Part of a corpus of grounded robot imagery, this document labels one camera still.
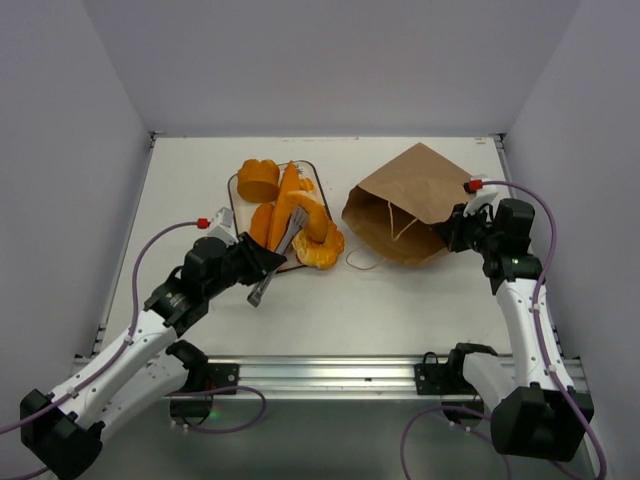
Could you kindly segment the orange fake bread loaf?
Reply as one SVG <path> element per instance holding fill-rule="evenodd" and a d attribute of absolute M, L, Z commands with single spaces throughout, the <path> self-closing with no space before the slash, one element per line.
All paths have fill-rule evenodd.
<path fill-rule="evenodd" d="M 268 243 L 273 210 L 272 203 L 262 203 L 251 218 L 249 235 L 262 247 L 266 247 Z"/>

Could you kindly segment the long orange fake baguette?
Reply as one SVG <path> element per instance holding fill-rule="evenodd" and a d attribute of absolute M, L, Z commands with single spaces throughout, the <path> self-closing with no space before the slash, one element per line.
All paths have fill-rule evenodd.
<path fill-rule="evenodd" d="M 298 170 L 294 162 L 290 161 L 283 172 L 278 198 L 272 212 L 267 241 L 267 247 L 272 251 L 275 251 L 279 246 L 292 212 L 292 208 L 287 203 L 287 194 L 300 190 L 300 188 L 301 184 Z"/>

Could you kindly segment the round twisted fake bread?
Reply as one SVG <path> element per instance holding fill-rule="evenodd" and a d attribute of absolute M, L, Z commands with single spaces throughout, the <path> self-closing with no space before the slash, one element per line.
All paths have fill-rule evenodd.
<path fill-rule="evenodd" d="M 336 265 L 344 252 L 345 240 L 337 225 L 330 221 L 323 242 L 316 242 L 305 232 L 300 232 L 294 237 L 292 248 L 302 265 L 327 270 Z"/>

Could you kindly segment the braided fake bread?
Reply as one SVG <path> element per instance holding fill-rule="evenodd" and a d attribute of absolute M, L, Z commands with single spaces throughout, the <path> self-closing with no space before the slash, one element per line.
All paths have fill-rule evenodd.
<path fill-rule="evenodd" d="M 316 186 L 310 178 L 304 177 L 300 179 L 301 189 L 308 192 L 313 193 L 316 190 Z"/>

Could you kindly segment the brown paper bag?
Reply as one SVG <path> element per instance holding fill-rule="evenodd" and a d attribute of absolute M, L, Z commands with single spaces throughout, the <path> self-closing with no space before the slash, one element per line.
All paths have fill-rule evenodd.
<path fill-rule="evenodd" d="M 435 226 L 469 200 L 463 184 L 470 178 L 443 155 L 417 143 L 353 187 L 341 218 L 384 259 L 417 267 L 447 253 Z"/>

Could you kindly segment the curved fake croissant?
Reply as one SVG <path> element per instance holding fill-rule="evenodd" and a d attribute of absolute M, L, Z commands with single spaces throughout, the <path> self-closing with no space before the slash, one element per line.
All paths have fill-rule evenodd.
<path fill-rule="evenodd" d="M 295 209 L 301 207 L 308 216 L 304 227 L 305 234 L 317 243 L 326 240 L 329 227 L 329 217 L 324 204 L 314 195 L 303 190 L 290 191 L 285 195 L 288 205 Z"/>

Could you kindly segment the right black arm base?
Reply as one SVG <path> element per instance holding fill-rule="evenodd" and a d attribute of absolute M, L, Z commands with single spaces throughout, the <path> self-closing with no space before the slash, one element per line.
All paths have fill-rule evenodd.
<path fill-rule="evenodd" d="M 458 343 L 450 350 L 444 363 L 433 351 L 426 352 L 422 360 L 414 368 L 414 383 L 418 395 L 467 395 L 470 401 L 463 401 L 462 407 L 482 414 L 488 414 L 483 400 L 477 390 L 463 378 L 463 361 L 473 353 L 497 356 L 497 352 L 489 346 L 474 343 Z"/>

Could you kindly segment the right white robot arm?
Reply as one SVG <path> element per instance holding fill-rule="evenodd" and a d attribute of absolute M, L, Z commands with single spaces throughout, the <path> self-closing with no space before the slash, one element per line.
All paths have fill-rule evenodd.
<path fill-rule="evenodd" d="M 484 345 L 457 344 L 445 379 L 451 389 L 474 388 L 490 412 L 491 440 L 504 455 L 555 462 L 573 459 L 594 415 L 591 397 L 579 393 L 558 350 L 541 279 L 543 265 L 529 251 L 534 208 L 506 199 L 495 215 L 454 206 L 435 226 L 451 252 L 473 250 L 504 316 L 514 361 L 512 375 Z"/>

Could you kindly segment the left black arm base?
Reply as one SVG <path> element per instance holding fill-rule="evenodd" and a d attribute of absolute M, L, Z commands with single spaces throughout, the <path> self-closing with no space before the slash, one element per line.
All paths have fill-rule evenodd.
<path fill-rule="evenodd" d="M 204 363 L 189 371 L 180 393 L 193 393 L 235 386 L 239 365 L 235 363 Z M 201 426 L 213 413 L 212 395 L 171 397 L 169 413 L 172 420 L 186 425 Z"/>

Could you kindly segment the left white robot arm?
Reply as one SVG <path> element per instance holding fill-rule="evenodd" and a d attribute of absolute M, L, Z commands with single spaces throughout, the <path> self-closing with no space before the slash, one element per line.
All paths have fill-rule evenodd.
<path fill-rule="evenodd" d="M 206 356 L 183 335 L 213 298 L 266 279 L 285 260 L 247 233 L 232 242 L 198 239 L 110 345 L 50 392 L 34 389 L 21 400 L 22 444 L 57 478 L 76 479 L 104 440 L 150 404 L 165 395 L 202 393 Z"/>

